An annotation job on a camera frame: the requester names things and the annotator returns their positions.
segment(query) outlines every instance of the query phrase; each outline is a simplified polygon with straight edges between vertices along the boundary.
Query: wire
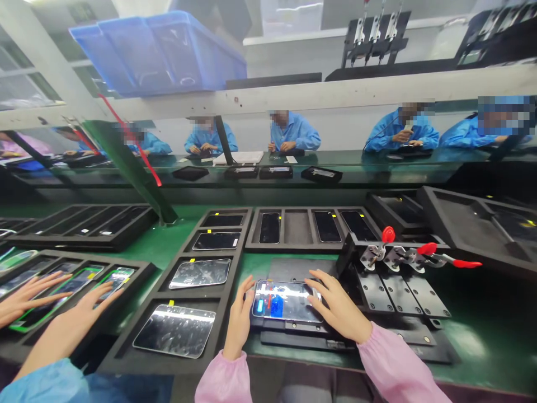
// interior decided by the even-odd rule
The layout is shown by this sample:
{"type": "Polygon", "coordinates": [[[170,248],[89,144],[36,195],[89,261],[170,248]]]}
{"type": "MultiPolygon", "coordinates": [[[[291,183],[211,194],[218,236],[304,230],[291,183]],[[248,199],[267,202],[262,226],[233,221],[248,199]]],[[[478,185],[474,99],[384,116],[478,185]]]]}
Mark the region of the wire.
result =
{"type": "Polygon", "coordinates": [[[103,94],[99,94],[99,98],[101,98],[105,102],[105,104],[108,107],[108,109],[110,109],[110,112],[112,112],[112,114],[114,115],[116,120],[119,122],[119,124],[121,125],[123,130],[127,133],[128,137],[129,137],[129,140],[134,141],[134,143],[138,147],[138,151],[140,152],[140,156],[142,157],[142,159],[145,162],[145,165],[147,165],[147,167],[149,168],[151,174],[155,178],[155,182],[157,182],[157,186],[159,186],[159,187],[162,186],[161,179],[158,177],[157,173],[155,172],[155,169],[153,169],[153,167],[149,163],[149,160],[147,159],[147,155],[145,155],[144,151],[142,150],[142,147],[140,146],[140,143],[134,137],[133,132],[130,131],[129,126],[127,124],[125,124],[124,121],[122,121],[122,119],[118,116],[118,114],[116,113],[116,111],[114,110],[112,105],[110,105],[110,103],[108,102],[108,99],[106,99],[103,94]]]}

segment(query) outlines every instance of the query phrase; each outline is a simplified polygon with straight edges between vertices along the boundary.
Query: worker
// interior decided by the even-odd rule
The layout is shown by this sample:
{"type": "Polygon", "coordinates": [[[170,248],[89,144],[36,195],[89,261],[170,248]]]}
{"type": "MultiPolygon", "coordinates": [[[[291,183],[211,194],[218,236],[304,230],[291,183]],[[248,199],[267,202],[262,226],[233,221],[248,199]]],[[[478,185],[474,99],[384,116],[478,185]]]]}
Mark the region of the worker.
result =
{"type": "Polygon", "coordinates": [[[288,152],[294,148],[315,151],[321,146],[319,133],[299,114],[275,110],[270,112],[270,119],[270,152],[288,152]]]}
{"type": "Polygon", "coordinates": [[[438,147],[440,135],[423,115],[426,106],[426,102],[410,102],[383,117],[371,131],[364,151],[395,150],[404,144],[438,147]]]}
{"type": "MultiPolygon", "coordinates": [[[[200,154],[202,151],[210,150],[213,155],[224,152],[214,118],[189,118],[194,122],[194,129],[185,143],[185,150],[189,154],[200,154]]],[[[239,151],[235,135],[228,124],[224,123],[225,136],[228,138],[231,152],[239,151]]]]}
{"type": "MultiPolygon", "coordinates": [[[[79,126],[76,127],[80,132],[82,132],[81,128],[79,126]]],[[[81,141],[80,138],[76,135],[74,130],[68,126],[58,127],[55,128],[56,132],[61,134],[63,137],[65,137],[67,140],[71,140],[73,142],[78,143],[78,151],[69,150],[65,152],[67,155],[75,155],[77,152],[82,152],[83,156],[93,154],[94,152],[91,151],[91,149],[85,144],[84,141],[81,141]]],[[[171,147],[160,140],[157,136],[155,136],[153,133],[144,132],[136,130],[135,128],[131,128],[132,134],[136,137],[137,141],[140,144],[140,147],[142,148],[145,155],[149,154],[170,154],[172,152],[171,147]]],[[[126,145],[130,148],[130,150],[138,154],[138,146],[134,144],[134,142],[128,141],[126,145]]]]}
{"type": "Polygon", "coordinates": [[[15,143],[7,134],[18,134],[29,146],[40,154],[52,154],[52,148],[42,141],[32,136],[14,132],[13,130],[4,130],[0,132],[0,158],[29,157],[30,155],[24,149],[15,143]]]}
{"type": "MultiPolygon", "coordinates": [[[[309,296],[308,301],[334,330],[357,344],[366,373],[386,401],[390,403],[450,401],[436,385],[428,367],[402,338],[370,322],[334,277],[321,270],[310,270],[310,274],[321,280],[322,284],[310,279],[304,281],[323,296],[328,307],[313,296],[309,296]]],[[[237,297],[230,310],[224,349],[205,370],[196,390],[196,403],[252,401],[248,364],[246,354],[242,351],[248,338],[250,311],[254,300],[251,288],[255,282],[252,278],[249,276],[239,286],[237,297]]],[[[302,367],[305,371],[309,371],[311,366],[302,367]]],[[[292,376],[300,378],[301,372],[294,371],[292,376]]],[[[280,401],[332,402],[337,390],[324,389],[321,385],[329,381],[321,376],[316,378],[302,377],[301,382],[286,384],[280,390],[280,401]]],[[[360,380],[360,374],[354,374],[354,379],[360,380]]],[[[346,385],[346,389],[354,387],[352,382],[346,385]]]]}
{"type": "MultiPolygon", "coordinates": [[[[518,114],[531,107],[529,97],[480,97],[479,112],[446,130],[440,138],[440,147],[477,148],[502,144],[509,136],[517,134],[519,128],[528,127],[524,120],[529,114],[523,114],[522,119],[518,114]]],[[[519,144],[532,138],[532,135],[526,135],[519,144]]]]}

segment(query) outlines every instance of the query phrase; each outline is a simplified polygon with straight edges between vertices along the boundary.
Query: green workbench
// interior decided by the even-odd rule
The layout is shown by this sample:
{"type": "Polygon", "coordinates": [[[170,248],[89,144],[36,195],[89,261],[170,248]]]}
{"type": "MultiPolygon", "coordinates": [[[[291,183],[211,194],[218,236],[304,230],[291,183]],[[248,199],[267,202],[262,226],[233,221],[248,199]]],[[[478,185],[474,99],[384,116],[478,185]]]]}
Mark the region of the green workbench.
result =
{"type": "MultiPolygon", "coordinates": [[[[61,207],[0,207],[0,216],[38,217],[61,207]]],[[[208,209],[222,206],[177,206],[179,221],[172,227],[155,225],[142,234],[124,252],[106,254],[123,259],[153,262],[159,271],[110,324],[107,332],[118,334],[144,300],[162,270],[172,261],[180,246],[208,209]]],[[[336,255],[253,254],[245,252],[235,279],[235,287],[244,278],[269,272],[271,259],[293,257],[336,259],[336,255]]],[[[537,396],[537,306],[535,284],[506,277],[486,269],[429,270],[427,278],[453,319],[442,322],[445,332],[461,357],[457,365],[429,365],[438,382],[489,388],[537,396]]],[[[295,360],[363,371],[357,354],[307,351],[262,345],[251,334],[244,347],[250,355],[295,360]]]]}

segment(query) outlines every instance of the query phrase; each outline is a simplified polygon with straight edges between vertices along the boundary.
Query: hand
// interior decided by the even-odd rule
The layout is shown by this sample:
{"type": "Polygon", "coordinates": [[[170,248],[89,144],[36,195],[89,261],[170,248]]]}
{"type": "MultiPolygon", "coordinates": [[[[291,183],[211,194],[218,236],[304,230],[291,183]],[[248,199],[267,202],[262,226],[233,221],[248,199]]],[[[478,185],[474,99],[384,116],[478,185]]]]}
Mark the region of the hand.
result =
{"type": "Polygon", "coordinates": [[[253,303],[253,290],[250,289],[256,284],[252,278],[253,276],[248,276],[239,286],[229,312],[228,334],[222,352],[224,358],[229,361],[235,361],[241,356],[242,347],[250,332],[250,309],[253,303]]]}
{"type": "Polygon", "coordinates": [[[12,293],[9,297],[0,303],[0,328],[9,325],[14,320],[17,320],[26,310],[35,308],[41,305],[46,305],[54,302],[57,299],[68,297],[72,293],[62,293],[50,297],[39,298],[31,301],[40,292],[46,290],[53,285],[62,283],[71,277],[71,274],[61,276],[62,272],[58,271],[50,276],[38,278],[34,277],[21,288],[12,293]]]}
{"type": "Polygon", "coordinates": [[[494,142],[495,142],[496,144],[501,144],[501,143],[503,143],[505,140],[507,140],[507,137],[509,137],[509,136],[498,136],[498,137],[496,137],[496,138],[494,139],[494,142]]]}
{"type": "Polygon", "coordinates": [[[347,295],[341,284],[334,277],[321,270],[310,270],[309,272],[324,283],[323,286],[316,281],[305,279],[306,284],[315,288],[328,303],[329,308],[317,298],[308,297],[308,301],[323,316],[324,320],[343,337],[354,340],[358,344],[368,341],[373,326],[347,295]]]}
{"type": "Polygon", "coordinates": [[[292,150],[295,147],[296,147],[296,142],[284,142],[281,144],[280,150],[282,150],[283,152],[286,152],[286,151],[292,150]]]}
{"type": "Polygon", "coordinates": [[[206,150],[206,149],[218,149],[217,146],[214,146],[212,144],[209,144],[209,143],[205,143],[203,146],[201,146],[201,149],[202,150],[206,150]]]}
{"type": "Polygon", "coordinates": [[[15,381],[69,357],[104,310],[123,293],[123,289],[119,289],[93,309],[99,298],[110,290],[112,282],[101,284],[82,297],[76,306],[55,317],[30,351],[15,381]]]}
{"type": "Polygon", "coordinates": [[[392,141],[395,143],[406,143],[408,140],[410,140],[410,136],[412,134],[414,134],[414,132],[411,130],[401,130],[394,137],[392,137],[392,141]]]}

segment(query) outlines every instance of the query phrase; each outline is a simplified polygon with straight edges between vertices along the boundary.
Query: blue uniform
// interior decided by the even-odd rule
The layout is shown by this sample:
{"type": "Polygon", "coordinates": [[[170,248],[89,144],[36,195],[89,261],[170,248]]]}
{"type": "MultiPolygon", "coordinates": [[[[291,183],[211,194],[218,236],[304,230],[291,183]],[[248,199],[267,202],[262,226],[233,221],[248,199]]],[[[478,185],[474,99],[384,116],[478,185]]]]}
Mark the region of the blue uniform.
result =
{"type": "Polygon", "coordinates": [[[302,116],[289,111],[289,120],[285,130],[272,122],[270,126],[270,141],[280,150],[282,143],[296,142],[296,147],[303,150],[316,150],[321,146],[319,133],[302,116]]]}
{"type": "MultiPolygon", "coordinates": [[[[438,147],[440,133],[429,124],[426,116],[416,115],[412,119],[412,131],[408,141],[423,141],[424,149],[438,147]]],[[[373,128],[364,151],[380,151],[383,149],[398,149],[403,144],[392,141],[393,136],[403,130],[405,125],[399,119],[399,109],[383,117],[373,128]]]]}
{"type": "Polygon", "coordinates": [[[64,358],[10,383],[0,393],[0,403],[165,403],[172,385],[172,376],[84,376],[64,358]]]}
{"type": "MultiPolygon", "coordinates": [[[[482,126],[477,116],[464,119],[446,130],[440,138],[440,147],[477,148],[494,144],[498,136],[516,134],[513,128],[484,128],[482,126]]],[[[527,135],[519,144],[527,143],[532,137],[527,135]]]]}
{"type": "MultiPolygon", "coordinates": [[[[231,152],[239,151],[237,146],[237,140],[235,140],[235,135],[231,131],[231,127],[228,124],[224,123],[225,136],[228,138],[229,149],[231,152]]],[[[213,154],[222,154],[224,150],[222,149],[222,143],[220,142],[220,137],[218,137],[218,132],[216,128],[214,130],[207,130],[200,125],[194,125],[194,130],[190,134],[189,138],[185,143],[185,150],[187,153],[192,154],[190,147],[196,146],[201,149],[203,144],[209,143],[212,146],[217,146],[218,149],[213,150],[213,154]]]]}

